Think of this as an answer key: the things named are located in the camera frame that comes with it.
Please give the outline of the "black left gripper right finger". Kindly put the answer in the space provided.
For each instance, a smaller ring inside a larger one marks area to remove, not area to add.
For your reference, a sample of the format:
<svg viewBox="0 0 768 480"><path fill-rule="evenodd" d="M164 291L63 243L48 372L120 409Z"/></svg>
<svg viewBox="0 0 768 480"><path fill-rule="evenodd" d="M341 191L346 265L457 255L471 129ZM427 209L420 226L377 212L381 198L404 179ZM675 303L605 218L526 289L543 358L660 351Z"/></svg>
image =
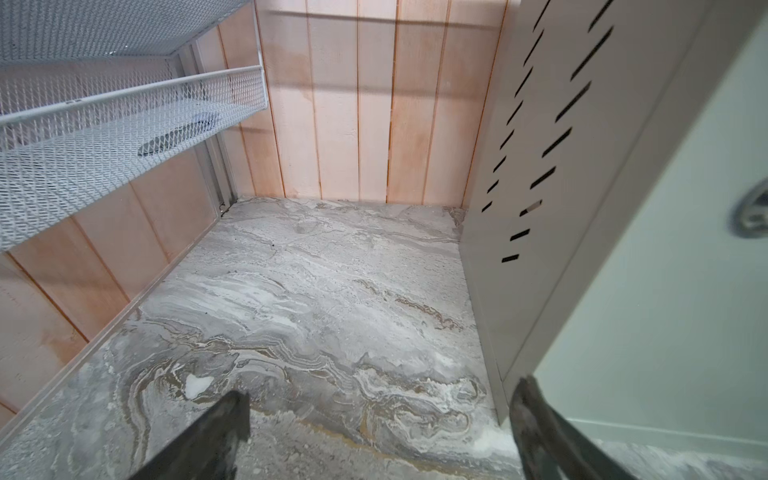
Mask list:
<svg viewBox="0 0 768 480"><path fill-rule="evenodd" d="M533 376L516 385L509 419L527 479L634 477L554 410Z"/></svg>

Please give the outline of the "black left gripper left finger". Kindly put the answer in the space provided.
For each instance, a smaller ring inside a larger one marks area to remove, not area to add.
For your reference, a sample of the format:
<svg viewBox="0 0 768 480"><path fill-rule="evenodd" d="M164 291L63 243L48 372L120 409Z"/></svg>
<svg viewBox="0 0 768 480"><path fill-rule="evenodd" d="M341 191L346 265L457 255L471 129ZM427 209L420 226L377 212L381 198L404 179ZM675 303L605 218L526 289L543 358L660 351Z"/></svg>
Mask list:
<svg viewBox="0 0 768 480"><path fill-rule="evenodd" d="M233 479L239 447L250 437L250 396L231 390L132 477Z"/></svg>

